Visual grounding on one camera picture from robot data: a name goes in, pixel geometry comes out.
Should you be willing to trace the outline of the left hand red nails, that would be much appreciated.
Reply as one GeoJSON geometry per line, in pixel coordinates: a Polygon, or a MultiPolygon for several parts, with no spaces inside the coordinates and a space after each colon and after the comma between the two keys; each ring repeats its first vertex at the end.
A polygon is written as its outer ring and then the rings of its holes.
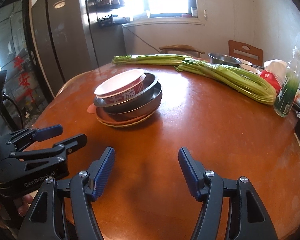
{"type": "MultiPolygon", "coordinates": [[[[17,200],[17,212],[20,217],[24,217],[29,209],[30,204],[33,201],[33,197],[30,194],[23,196],[17,200]]],[[[0,203],[0,212],[4,210],[3,204],[0,203]]]]}

